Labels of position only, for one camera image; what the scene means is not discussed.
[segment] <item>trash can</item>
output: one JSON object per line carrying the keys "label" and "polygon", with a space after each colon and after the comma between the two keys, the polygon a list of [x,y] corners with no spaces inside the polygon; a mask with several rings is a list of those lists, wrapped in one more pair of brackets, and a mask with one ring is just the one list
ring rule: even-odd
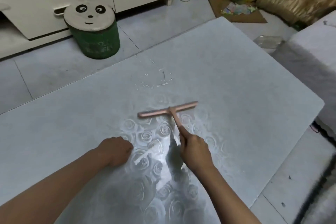
{"label": "trash can", "polygon": [[64,11],[79,48],[92,59],[106,59],[120,48],[117,21],[112,8],[98,1],[78,1]]}

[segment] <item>bin lid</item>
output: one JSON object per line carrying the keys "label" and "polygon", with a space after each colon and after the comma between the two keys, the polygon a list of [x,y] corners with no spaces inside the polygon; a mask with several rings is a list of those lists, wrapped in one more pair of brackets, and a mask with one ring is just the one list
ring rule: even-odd
{"label": "bin lid", "polygon": [[112,8],[99,1],[76,1],[64,11],[64,20],[83,31],[107,29],[115,20]]}

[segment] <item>person's left hand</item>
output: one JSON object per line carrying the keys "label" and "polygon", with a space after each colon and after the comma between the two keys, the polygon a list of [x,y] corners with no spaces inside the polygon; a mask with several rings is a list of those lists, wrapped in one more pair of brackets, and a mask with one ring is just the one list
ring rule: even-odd
{"label": "person's left hand", "polygon": [[133,145],[122,137],[112,137],[103,140],[95,150],[104,159],[106,158],[107,165],[116,167],[127,162]]}

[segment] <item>copper squeegee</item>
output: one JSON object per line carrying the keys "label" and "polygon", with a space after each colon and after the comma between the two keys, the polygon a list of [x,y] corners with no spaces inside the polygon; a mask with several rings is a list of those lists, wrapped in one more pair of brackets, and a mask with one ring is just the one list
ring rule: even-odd
{"label": "copper squeegee", "polygon": [[182,126],[182,124],[180,122],[180,119],[176,115],[176,112],[192,109],[192,108],[195,108],[197,105],[198,105],[198,101],[194,101],[194,102],[191,102],[191,103],[186,103],[186,104],[183,104],[183,105],[168,107],[168,108],[165,108],[165,109],[153,110],[153,111],[149,111],[149,112],[139,112],[138,117],[139,118],[148,118],[148,117],[159,116],[159,115],[163,115],[163,114],[172,115],[175,122],[176,122],[177,127],[179,128],[180,126]]}

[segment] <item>person's left arm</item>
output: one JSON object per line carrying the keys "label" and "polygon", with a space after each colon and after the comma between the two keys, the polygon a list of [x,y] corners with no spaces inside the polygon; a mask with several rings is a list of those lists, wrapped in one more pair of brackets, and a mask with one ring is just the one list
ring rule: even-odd
{"label": "person's left arm", "polygon": [[107,165],[127,162],[133,145],[122,137],[95,149],[0,206],[2,224],[53,224],[75,195]]}

